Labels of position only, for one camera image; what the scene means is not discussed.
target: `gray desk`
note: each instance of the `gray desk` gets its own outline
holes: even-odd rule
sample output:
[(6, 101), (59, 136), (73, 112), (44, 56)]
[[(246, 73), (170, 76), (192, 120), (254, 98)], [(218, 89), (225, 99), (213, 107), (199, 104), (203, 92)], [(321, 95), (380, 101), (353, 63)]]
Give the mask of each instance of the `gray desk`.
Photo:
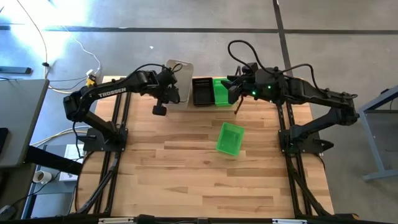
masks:
[(48, 86), (48, 80), (0, 81), (0, 127), (9, 131), (0, 168), (23, 163)]
[[(0, 207), (14, 203), (29, 191), (35, 165), (22, 162), (48, 85), (48, 80), (0, 81), (0, 127), (9, 129), (0, 153), (1, 171), (9, 174), (0, 197)], [(16, 217), (21, 216), (23, 205), (24, 200), (16, 205)]]

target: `white tape roll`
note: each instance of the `white tape roll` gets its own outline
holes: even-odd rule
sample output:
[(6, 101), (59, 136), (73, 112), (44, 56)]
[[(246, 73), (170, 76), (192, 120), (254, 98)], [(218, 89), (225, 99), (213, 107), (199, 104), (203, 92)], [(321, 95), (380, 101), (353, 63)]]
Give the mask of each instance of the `white tape roll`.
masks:
[(51, 180), (51, 177), (51, 173), (39, 170), (33, 175), (33, 182), (46, 184)]

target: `metal table frame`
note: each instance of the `metal table frame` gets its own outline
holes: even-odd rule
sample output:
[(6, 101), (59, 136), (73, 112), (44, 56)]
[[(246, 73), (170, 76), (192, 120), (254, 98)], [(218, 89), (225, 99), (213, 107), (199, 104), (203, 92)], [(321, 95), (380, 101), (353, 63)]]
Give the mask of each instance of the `metal table frame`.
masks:
[(367, 120), (368, 113), (398, 113), (398, 110), (388, 110), (388, 111), (376, 110), (380, 106), (385, 105), (388, 102), (391, 102), (393, 99), (397, 97), (398, 97), (398, 85), (380, 94), (380, 96), (370, 101), (369, 103), (366, 103), (358, 110), (359, 117), (361, 118), (362, 125), (366, 133), (366, 137), (368, 138), (374, 160), (376, 161), (377, 169), (379, 170), (377, 172), (364, 175), (363, 176), (364, 180), (376, 180), (386, 177), (398, 176), (398, 169), (385, 169), (382, 157), (379, 154), (379, 149), (377, 148), (376, 141), (374, 140), (376, 136), (374, 135), (374, 133), (372, 133), (371, 127)]

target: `black cable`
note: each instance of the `black cable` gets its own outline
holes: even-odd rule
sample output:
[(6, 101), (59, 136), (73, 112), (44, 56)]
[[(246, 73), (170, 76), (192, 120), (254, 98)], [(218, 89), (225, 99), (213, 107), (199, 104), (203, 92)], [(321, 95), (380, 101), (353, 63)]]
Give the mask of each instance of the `black cable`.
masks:
[(69, 204), (69, 211), (68, 211), (67, 215), (70, 213), (70, 210), (72, 209), (72, 204), (73, 204), (73, 196), (75, 195), (76, 189), (77, 189), (77, 187), (76, 187), (76, 185), (75, 185), (75, 187), (73, 188), (73, 192), (72, 192), (72, 198), (71, 198), (71, 200), (70, 200), (70, 204)]
[[(179, 66), (179, 65), (181, 65), (180, 69), (174, 70), (174, 69), (175, 69), (177, 66)], [(183, 65), (182, 65), (181, 63), (178, 63), (178, 64), (174, 65), (174, 67), (172, 68), (172, 71), (173, 71), (173, 72), (179, 72), (179, 71), (182, 69), (182, 67), (183, 67)]]
[(77, 135), (77, 132), (76, 132), (76, 129), (75, 129), (75, 125), (76, 125), (76, 121), (75, 121), (75, 122), (73, 122), (73, 125), (72, 125), (72, 130), (73, 130), (73, 133), (75, 133), (75, 136), (76, 136), (76, 143), (75, 143), (75, 145), (76, 145), (77, 154), (79, 155), (79, 158), (81, 158), (81, 155), (80, 155), (80, 150), (79, 150), (79, 145), (77, 144), (77, 141), (78, 141), (78, 135)]
[[(281, 71), (281, 73), (285, 73), (285, 72), (291, 71), (291, 70), (293, 70), (293, 69), (300, 68), (300, 67), (304, 67), (304, 66), (307, 66), (308, 68), (310, 68), (312, 83), (313, 83), (313, 85), (315, 86), (315, 88), (316, 88), (320, 93), (323, 93), (323, 94), (325, 94), (325, 95), (327, 96), (327, 92), (322, 91), (321, 89), (319, 89), (319, 87), (318, 87), (318, 85), (317, 85), (317, 82), (315, 81), (315, 74), (314, 74), (314, 72), (313, 72), (313, 67), (312, 67), (312, 65), (310, 65), (309, 63), (302, 63), (302, 64), (300, 64), (300, 65), (293, 66), (293, 67), (291, 67), (291, 68), (288, 68), (288, 69), (285, 69), (285, 70)], [(352, 94), (352, 95), (349, 96), (349, 97), (344, 96), (344, 98), (346, 98), (346, 99), (354, 99), (354, 98), (356, 98), (356, 97), (358, 97), (357, 94)]]
[(4, 78), (4, 77), (0, 77), (0, 79), (3, 79), (3, 80), (0, 80), (0, 82), (1, 82), (1, 81), (8, 81), (8, 80), (22, 80), (23, 78)]
[(394, 101), (394, 99), (391, 100), (390, 102), (390, 110), (391, 110), (391, 106), (392, 106), (392, 102)]
[(50, 82), (66, 82), (66, 81), (81, 80), (82, 78), (86, 79), (87, 76), (80, 77), (80, 78), (71, 78), (71, 79), (68, 79), (68, 80), (49, 80), (49, 81), (50, 81)]
[(273, 75), (271, 72), (268, 72), (268, 71), (266, 70), (266, 68), (262, 65), (262, 63), (260, 62), (259, 56), (257, 55), (257, 52), (256, 52), (256, 50), (254, 49), (254, 47), (253, 47), (249, 42), (247, 42), (247, 41), (245, 41), (245, 40), (232, 40), (232, 41), (228, 44), (228, 53), (229, 53), (229, 56), (231, 56), (235, 61), (237, 61), (237, 62), (239, 62), (239, 63), (241, 63), (241, 64), (247, 66), (247, 67), (252, 71), (252, 73), (254, 73), (253, 69), (251, 69), (251, 67), (250, 67), (248, 64), (246, 64), (245, 62), (243, 62), (243, 61), (240, 60), (240, 59), (237, 59), (237, 58), (231, 53), (231, 45), (232, 45), (233, 43), (244, 43), (244, 44), (246, 44), (248, 47), (250, 47), (250, 49), (253, 51), (253, 54), (254, 54), (254, 57), (256, 58), (257, 63), (260, 65), (260, 67), (261, 67), (265, 72), (267, 72), (267, 73)]
[(75, 212), (78, 211), (77, 209), (77, 198), (78, 198), (78, 191), (79, 191), (79, 180), (80, 180), (80, 176), (81, 176), (81, 172), (83, 170), (83, 166), (85, 165), (86, 161), (88, 160), (88, 158), (90, 158), (90, 156), (93, 154), (94, 152), (91, 151), (89, 152), (85, 159), (83, 160), (83, 162), (81, 163), (81, 170), (80, 170), (80, 174), (77, 176), (77, 181), (76, 181), (76, 190), (75, 190)]
[(317, 153), (314, 153), (314, 155), (315, 155), (316, 157), (318, 157), (319, 160), (321, 160), (321, 162), (322, 162), (322, 164), (323, 164), (323, 169), (326, 170), (325, 162), (323, 161), (323, 159), (321, 158), (321, 156), (319, 156)]
[(80, 82), (76, 83), (76, 85), (70, 87), (70, 88), (52, 88), (53, 90), (71, 90), (73, 88), (75, 88), (76, 86), (78, 86), (81, 82), (85, 81), (86, 79), (81, 80)]
[[(72, 162), (72, 163), (71, 163), (69, 166), (67, 166), (66, 168), (71, 167), (73, 164), (74, 164), (74, 163)], [(35, 195), (35, 194), (39, 193), (47, 184), (49, 184), (49, 183), (51, 183), (53, 180), (55, 180), (55, 179), (58, 177), (58, 175), (60, 175), (60, 173), (61, 173), (61, 171), (59, 171), (59, 172), (55, 175), (55, 177), (51, 178), (50, 181), (48, 181), (47, 183), (45, 183), (39, 190), (37, 190), (36, 192), (33, 192), (33, 193), (29, 194), (29, 195), (26, 195), (25, 197), (22, 197), (22, 198), (16, 200), (11, 206), (13, 207), (15, 204), (17, 204), (17, 203), (20, 202), (21, 200), (24, 200), (24, 199), (26, 199), (26, 198), (28, 198), (28, 197), (30, 197), (30, 196), (32, 196), (32, 195)]]
[(159, 64), (156, 64), (156, 63), (148, 63), (148, 64), (141, 65), (140, 67), (136, 68), (136, 69), (135, 69), (132, 73), (130, 73), (124, 80), (126, 80), (126, 79), (127, 79), (128, 77), (130, 77), (131, 75), (135, 74), (140, 68), (144, 68), (144, 67), (146, 67), (146, 66), (158, 66), (158, 67), (162, 67), (162, 68), (164, 68), (164, 69), (170, 70), (170, 68), (167, 68), (167, 67), (164, 66), (164, 65), (159, 65)]

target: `white cable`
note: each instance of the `white cable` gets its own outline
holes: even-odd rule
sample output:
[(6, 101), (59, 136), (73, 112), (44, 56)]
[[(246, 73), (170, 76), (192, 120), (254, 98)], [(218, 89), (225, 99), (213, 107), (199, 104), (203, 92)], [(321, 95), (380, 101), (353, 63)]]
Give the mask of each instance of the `white cable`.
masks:
[[(71, 32), (68, 30), (67, 27), (65, 27), (64, 25), (62, 25), (62, 26), (63, 26), (63, 28), (65, 28), (65, 30), (68, 31), (68, 33), (71, 34)], [(95, 73), (94, 73), (95, 75), (97, 75), (97, 73), (102, 69), (102, 65), (101, 65), (100, 60), (98, 60), (98, 58), (97, 58), (97, 56), (96, 56), (95, 54), (93, 54), (93, 53), (87, 51), (87, 50), (83, 47), (83, 44), (81, 44), (73, 35), (71, 35), (71, 36), (72, 36), (73, 40), (75, 40), (75, 41), (80, 45), (81, 49), (82, 49), (84, 52), (86, 52), (86, 53), (88, 53), (89, 55), (93, 56), (93, 57), (95, 58), (95, 60), (97, 60), (97, 62), (98, 62), (98, 68), (97, 68), (97, 71), (95, 71)]]
[[(87, 131), (76, 131), (76, 132), (77, 133), (84, 133), (84, 134), (87, 133)], [(49, 140), (51, 140), (51, 139), (53, 139), (55, 137), (62, 136), (64, 134), (69, 134), (69, 133), (73, 133), (73, 131), (67, 131), (67, 132), (64, 132), (64, 133), (61, 133), (61, 134), (55, 134), (53, 136), (50, 136), (50, 137), (48, 137), (46, 139), (41, 140), (40, 142), (35, 142), (35, 145), (36, 145), (35, 147), (39, 147), (39, 146), (43, 145), (44, 143), (48, 142)]]
[[(78, 127), (75, 127), (75, 128), (90, 128), (90, 127), (91, 126), (78, 126)], [(86, 131), (76, 131), (76, 132), (77, 133), (87, 133)], [(64, 134), (69, 134), (69, 133), (73, 133), (72, 128), (68, 128), (68, 129), (65, 129), (63, 131), (60, 131), (59, 133), (54, 134), (53, 136), (47, 137), (47, 138), (45, 138), (45, 139), (43, 139), (41, 141), (35, 142), (35, 143), (31, 144), (31, 145), (34, 146), (34, 145), (38, 144), (36, 147), (39, 147), (39, 146), (43, 145), (44, 143), (48, 142), (49, 140), (51, 140), (51, 139), (53, 139), (55, 137), (58, 137), (58, 136), (61, 136), (61, 135), (64, 135)]]
[[(21, 8), (25, 11), (26, 15), (29, 17), (29, 19), (30, 19), (30, 21), (33, 23), (33, 25), (36, 27), (37, 32), (39, 32), (40, 37), (42, 38), (42, 42), (43, 42), (44, 50), (45, 50), (45, 63), (48, 63), (48, 60), (47, 60), (47, 46), (46, 46), (46, 44), (45, 44), (45, 41), (44, 41), (44, 38), (43, 38), (43, 35), (42, 35), (40, 29), (37, 27), (36, 23), (33, 21), (33, 19), (31, 18), (31, 16), (29, 15), (29, 13), (26, 11), (26, 9), (24, 8), (24, 6), (19, 2), (19, 0), (16, 0), (16, 1), (17, 1), (18, 4), (21, 6)], [(97, 75), (97, 73), (100, 72), (101, 69), (102, 69), (101, 62), (98, 60), (98, 58), (96, 57), (95, 54), (93, 54), (93, 53), (87, 51), (87, 50), (83, 47), (83, 45), (82, 45), (78, 40), (76, 40), (76, 38), (75, 38), (74, 36), (72, 36), (72, 38), (80, 45), (81, 49), (82, 49), (84, 52), (86, 52), (86, 53), (92, 55), (92, 56), (95, 58), (95, 60), (97, 60), (97, 62), (98, 62), (98, 68), (97, 68), (97, 71), (95, 72), (95, 75)], [(48, 75), (47, 67), (45, 66), (45, 67), (44, 67), (44, 79), (47, 79), (47, 75)], [(57, 93), (63, 93), (63, 94), (71, 94), (71, 93), (72, 93), (72, 91), (61, 91), (61, 90), (57, 90), (56, 88), (53, 88), (51, 85), (49, 85), (49, 89), (52, 89), (53, 91), (56, 91)]]

